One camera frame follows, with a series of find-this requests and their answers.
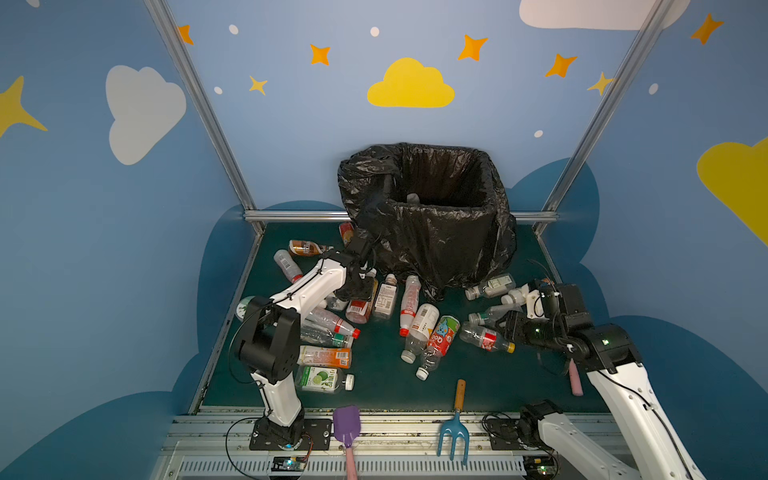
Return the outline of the yellow drink red label bottle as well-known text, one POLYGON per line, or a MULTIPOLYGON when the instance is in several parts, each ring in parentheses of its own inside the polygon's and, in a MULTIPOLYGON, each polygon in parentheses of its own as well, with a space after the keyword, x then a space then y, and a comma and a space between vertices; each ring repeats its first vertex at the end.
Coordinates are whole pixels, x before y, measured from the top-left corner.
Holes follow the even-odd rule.
POLYGON ((365 324, 368 322, 373 303, 375 302, 375 295, 378 288, 378 280, 373 279, 371 284, 369 296, 366 300, 351 300, 346 309, 346 318, 348 321, 354 324, 365 324))

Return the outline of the red label cartoon bottle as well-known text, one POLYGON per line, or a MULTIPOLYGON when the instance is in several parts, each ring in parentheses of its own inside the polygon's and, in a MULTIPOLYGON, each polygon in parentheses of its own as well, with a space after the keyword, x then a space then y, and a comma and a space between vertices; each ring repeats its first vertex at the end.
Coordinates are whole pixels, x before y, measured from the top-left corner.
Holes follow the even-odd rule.
POLYGON ((444 315, 440 318, 427 342, 421 366, 416 371, 419 380, 425 381, 439 367, 459 329, 460 322, 455 317, 444 315))

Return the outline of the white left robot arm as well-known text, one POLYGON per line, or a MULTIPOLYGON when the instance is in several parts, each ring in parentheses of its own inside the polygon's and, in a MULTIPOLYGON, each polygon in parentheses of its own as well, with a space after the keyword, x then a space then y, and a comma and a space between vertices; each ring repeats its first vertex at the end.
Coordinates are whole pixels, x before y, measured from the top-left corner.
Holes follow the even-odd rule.
POLYGON ((232 351, 249 371, 264 402, 264 418, 256 423, 259 437, 292 450, 304 436, 304 408, 293 372, 300 353, 300 328, 308 314, 333 294, 341 300, 372 296, 377 239, 356 235, 341 250, 331 249, 285 290, 268 298, 256 296, 232 340, 232 351))

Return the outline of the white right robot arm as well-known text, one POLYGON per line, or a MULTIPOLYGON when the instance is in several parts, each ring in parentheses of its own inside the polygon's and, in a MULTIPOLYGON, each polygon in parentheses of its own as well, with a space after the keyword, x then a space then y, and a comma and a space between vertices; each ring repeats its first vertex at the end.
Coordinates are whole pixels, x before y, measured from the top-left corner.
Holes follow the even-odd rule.
POLYGON ((628 445, 629 467, 575 427, 551 401, 520 411, 517 432, 530 447, 556 452, 587 479, 701 479, 654 389, 628 333, 615 324, 597 325, 574 284, 531 282, 510 291, 515 310, 503 322, 508 338, 563 353, 584 370, 609 408, 628 445))

